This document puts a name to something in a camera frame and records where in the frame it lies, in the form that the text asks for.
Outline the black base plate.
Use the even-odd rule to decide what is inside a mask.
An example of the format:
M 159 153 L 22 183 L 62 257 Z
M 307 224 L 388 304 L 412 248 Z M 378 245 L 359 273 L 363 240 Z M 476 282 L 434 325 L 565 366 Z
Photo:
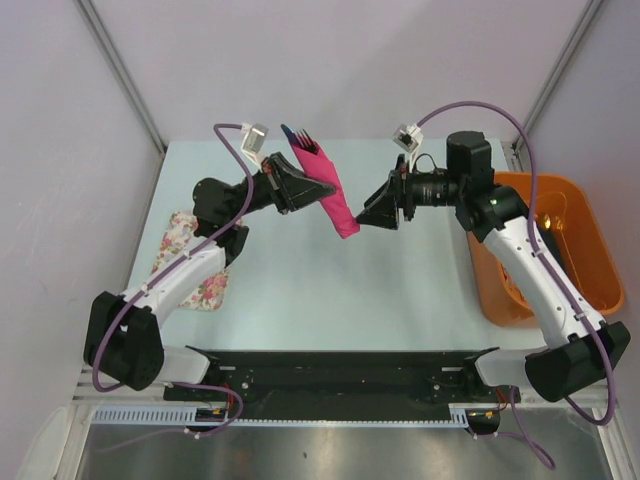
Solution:
M 204 389 L 174 386 L 167 401 L 244 402 L 257 421 L 421 422 L 450 419 L 453 404 L 495 405 L 506 385 L 483 384 L 475 351 L 210 351 Z

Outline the left aluminium corner post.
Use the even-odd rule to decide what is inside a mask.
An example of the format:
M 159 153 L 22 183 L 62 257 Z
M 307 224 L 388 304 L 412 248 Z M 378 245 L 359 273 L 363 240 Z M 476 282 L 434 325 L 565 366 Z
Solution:
M 91 0 L 73 0 L 72 3 L 78 10 L 146 137 L 158 154 L 163 157 L 168 146 L 162 139 L 160 130 L 95 3 Z

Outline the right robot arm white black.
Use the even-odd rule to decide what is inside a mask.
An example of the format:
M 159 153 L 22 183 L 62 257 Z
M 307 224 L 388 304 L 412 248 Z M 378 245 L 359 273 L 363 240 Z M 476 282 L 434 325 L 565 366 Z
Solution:
M 446 139 L 446 166 L 417 169 L 422 133 L 400 126 L 394 141 L 403 153 L 388 178 L 364 203 L 356 220 L 396 230 L 419 206 L 452 206 L 462 228 L 505 267 L 542 332 L 545 347 L 487 350 L 461 376 L 463 393 L 484 401 L 497 386 L 531 387 L 557 402 L 612 374 L 631 340 L 622 322 L 609 323 L 562 270 L 529 209 L 511 186 L 495 180 L 492 148 L 483 133 L 460 131 Z

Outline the right aluminium corner post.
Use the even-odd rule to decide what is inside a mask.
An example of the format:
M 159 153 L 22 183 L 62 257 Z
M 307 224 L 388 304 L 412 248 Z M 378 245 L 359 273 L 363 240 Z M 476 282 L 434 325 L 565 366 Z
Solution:
M 566 76 L 569 67 L 607 4 L 608 1 L 605 0 L 586 2 L 524 119 L 522 126 L 528 136 L 531 135 L 541 119 L 555 91 Z

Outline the black fork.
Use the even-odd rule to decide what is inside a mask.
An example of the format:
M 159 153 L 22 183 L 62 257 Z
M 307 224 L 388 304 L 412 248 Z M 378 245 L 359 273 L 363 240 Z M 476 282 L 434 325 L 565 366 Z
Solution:
M 301 149 L 316 155 L 319 152 L 319 146 L 317 142 L 307 133 L 306 130 L 296 130 L 294 132 L 297 143 Z

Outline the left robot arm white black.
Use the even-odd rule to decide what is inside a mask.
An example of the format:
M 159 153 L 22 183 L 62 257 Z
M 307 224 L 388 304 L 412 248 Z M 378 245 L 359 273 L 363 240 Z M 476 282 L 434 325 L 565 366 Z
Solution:
M 202 400 L 219 392 L 221 376 L 210 358 L 194 348 L 165 346 L 160 329 L 193 290 L 240 255 L 249 233 L 241 217 L 270 205 L 291 213 L 337 192 L 339 179 L 326 155 L 298 150 L 296 156 L 298 167 L 276 152 L 236 185 L 200 180 L 193 190 L 197 226 L 186 246 L 139 287 L 94 299 L 84 359 L 97 391 L 142 391 L 159 381 L 185 384 Z

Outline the aluminium corner post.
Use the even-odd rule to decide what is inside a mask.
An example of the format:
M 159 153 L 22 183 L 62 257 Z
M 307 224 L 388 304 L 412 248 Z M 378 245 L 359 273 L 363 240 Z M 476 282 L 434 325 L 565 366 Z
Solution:
M 78 10 L 146 137 L 158 154 L 163 157 L 168 146 L 162 139 L 160 130 L 95 3 L 91 0 L 73 0 L 72 3 Z
M 605 0 L 586 2 L 524 119 L 522 126 L 528 136 L 531 135 L 541 119 L 555 91 L 566 76 L 569 67 L 607 4 L 608 1 Z

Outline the orange plastic basin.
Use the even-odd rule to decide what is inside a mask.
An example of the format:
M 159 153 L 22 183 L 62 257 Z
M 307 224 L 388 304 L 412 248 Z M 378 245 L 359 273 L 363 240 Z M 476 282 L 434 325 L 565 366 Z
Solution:
M 565 219 L 562 232 L 545 231 L 544 214 Z M 539 229 L 558 247 L 564 271 L 590 305 L 607 317 L 624 303 L 624 291 L 583 190 L 565 177 L 540 174 L 535 208 Z M 524 296 L 497 259 L 473 234 L 467 235 L 481 310 L 505 328 L 535 328 L 537 321 Z

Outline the floral cloth mat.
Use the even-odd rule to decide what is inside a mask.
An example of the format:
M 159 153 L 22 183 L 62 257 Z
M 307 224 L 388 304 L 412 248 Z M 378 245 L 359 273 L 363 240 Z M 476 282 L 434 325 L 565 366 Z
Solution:
M 154 274 L 164 267 L 194 238 L 197 227 L 196 217 L 188 211 L 175 211 L 169 217 L 168 226 L 163 234 L 159 249 L 151 269 Z M 215 311 L 222 306 L 228 285 L 228 268 L 216 272 L 205 279 L 184 300 L 179 308 L 196 311 Z

